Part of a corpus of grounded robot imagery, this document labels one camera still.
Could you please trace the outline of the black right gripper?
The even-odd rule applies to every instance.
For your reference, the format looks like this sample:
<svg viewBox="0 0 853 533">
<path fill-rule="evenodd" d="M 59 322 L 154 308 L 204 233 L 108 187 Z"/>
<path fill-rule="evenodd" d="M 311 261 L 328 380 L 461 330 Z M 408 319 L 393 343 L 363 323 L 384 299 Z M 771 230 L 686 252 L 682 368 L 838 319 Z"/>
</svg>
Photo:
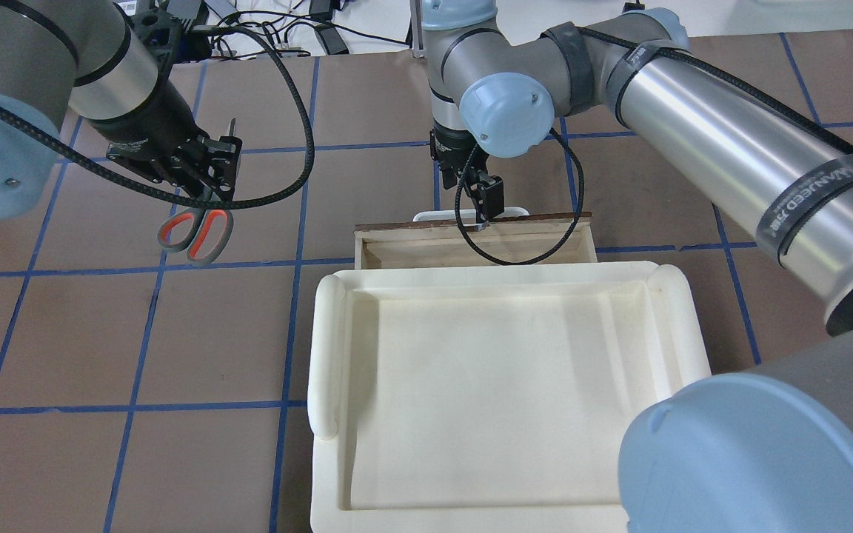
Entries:
<svg viewBox="0 0 853 533">
<path fill-rule="evenodd" d="M 489 172 L 489 155 L 470 132 L 434 128 L 430 132 L 430 155 L 437 162 L 444 189 L 457 189 L 468 196 L 474 208 L 474 232 L 490 226 L 487 215 L 502 215 L 505 210 L 504 183 Z"/>
</svg>

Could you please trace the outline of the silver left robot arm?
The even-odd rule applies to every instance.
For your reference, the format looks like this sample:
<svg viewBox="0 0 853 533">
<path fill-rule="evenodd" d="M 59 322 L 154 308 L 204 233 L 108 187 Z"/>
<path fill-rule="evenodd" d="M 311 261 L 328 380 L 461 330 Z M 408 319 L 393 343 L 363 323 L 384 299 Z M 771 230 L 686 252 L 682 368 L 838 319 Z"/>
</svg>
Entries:
<svg viewBox="0 0 853 533">
<path fill-rule="evenodd" d="M 127 15 L 112 1 L 0 1 L 0 220 L 34 208 L 73 110 L 109 158 L 201 201 L 230 201 L 241 142 L 209 136 L 170 82 L 200 58 L 192 23 L 162 7 Z"/>
</svg>

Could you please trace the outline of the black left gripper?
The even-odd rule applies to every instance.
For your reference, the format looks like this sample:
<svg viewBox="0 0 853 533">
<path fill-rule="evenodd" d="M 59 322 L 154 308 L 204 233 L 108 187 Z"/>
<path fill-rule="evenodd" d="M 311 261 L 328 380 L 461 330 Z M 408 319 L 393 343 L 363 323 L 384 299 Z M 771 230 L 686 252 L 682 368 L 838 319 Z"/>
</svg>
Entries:
<svg viewBox="0 0 853 533">
<path fill-rule="evenodd" d="M 136 173 L 153 184 L 167 183 L 186 193 L 191 199 L 199 200 L 204 185 L 214 185 L 215 179 L 207 175 L 215 155 L 214 147 L 219 147 L 218 139 L 206 133 L 187 139 L 169 155 L 155 155 L 146 161 L 139 161 L 126 155 L 114 144 L 106 152 L 110 161 Z"/>
</svg>

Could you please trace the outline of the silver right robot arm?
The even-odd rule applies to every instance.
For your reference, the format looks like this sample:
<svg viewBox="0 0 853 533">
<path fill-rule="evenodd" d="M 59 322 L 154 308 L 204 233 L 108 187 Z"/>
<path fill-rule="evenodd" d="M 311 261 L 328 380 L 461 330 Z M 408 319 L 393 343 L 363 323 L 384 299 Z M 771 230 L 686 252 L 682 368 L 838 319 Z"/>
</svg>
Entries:
<svg viewBox="0 0 853 533">
<path fill-rule="evenodd" d="M 620 445 L 629 532 L 853 532 L 853 144 L 694 57 L 678 15 L 631 9 L 534 41 L 494 1 L 420 1 L 444 185 L 500 215 L 483 159 L 606 106 L 823 300 L 827 341 L 685 386 Z"/>
</svg>

